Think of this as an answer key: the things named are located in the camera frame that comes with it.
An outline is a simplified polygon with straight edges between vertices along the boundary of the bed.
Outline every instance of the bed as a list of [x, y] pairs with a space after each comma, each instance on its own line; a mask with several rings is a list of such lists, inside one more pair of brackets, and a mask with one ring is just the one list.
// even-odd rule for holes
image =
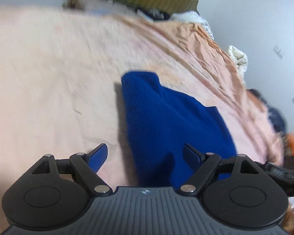
[[46, 153], [68, 158], [106, 143], [98, 174], [113, 188], [137, 185], [121, 90], [129, 70], [216, 106], [238, 153], [282, 164], [267, 108], [200, 25], [0, 8], [0, 232], [3, 193]]

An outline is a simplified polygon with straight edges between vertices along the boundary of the blue towel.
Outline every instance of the blue towel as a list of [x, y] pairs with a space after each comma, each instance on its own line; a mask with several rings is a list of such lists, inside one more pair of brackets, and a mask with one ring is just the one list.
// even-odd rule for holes
[[128, 140], [141, 186], [178, 188], [192, 174], [183, 160], [186, 143], [222, 158], [236, 155], [229, 131], [216, 107], [160, 85], [151, 72], [122, 77]]

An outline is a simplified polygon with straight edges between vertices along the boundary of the logo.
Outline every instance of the logo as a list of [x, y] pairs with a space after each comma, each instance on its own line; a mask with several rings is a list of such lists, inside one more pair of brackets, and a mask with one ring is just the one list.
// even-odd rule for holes
[[145, 195], [147, 195], [147, 194], [150, 193], [150, 191], [148, 189], [145, 189], [145, 190], [142, 190], [142, 193], [145, 194]]

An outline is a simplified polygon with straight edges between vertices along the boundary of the black circular mount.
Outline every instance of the black circular mount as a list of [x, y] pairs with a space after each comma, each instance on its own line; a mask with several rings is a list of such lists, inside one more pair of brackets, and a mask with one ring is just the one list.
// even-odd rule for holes
[[59, 176], [54, 157], [42, 157], [5, 192], [2, 209], [10, 224], [49, 230], [78, 218], [88, 201], [79, 184]]
[[[247, 162], [237, 157], [231, 176], [209, 185], [202, 203], [226, 225], [250, 230], [277, 225], [288, 207], [288, 197], [257, 165]], [[248, 165], [249, 171], [241, 165]]]

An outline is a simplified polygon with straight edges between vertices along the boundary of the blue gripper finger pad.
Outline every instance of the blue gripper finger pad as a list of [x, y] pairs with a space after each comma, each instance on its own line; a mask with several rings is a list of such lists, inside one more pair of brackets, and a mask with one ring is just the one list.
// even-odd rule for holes
[[86, 162], [88, 166], [95, 172], [99, 171], [101, 166], [107, 160], [108, 157], [108, 147], [106, 144], [100, 144], [93, 151], [86, 155]]
[[183, 147], [183, 159], [194, 173], [201, 166], [199, 156], [196, 155], [187, 145], [184, 145]]

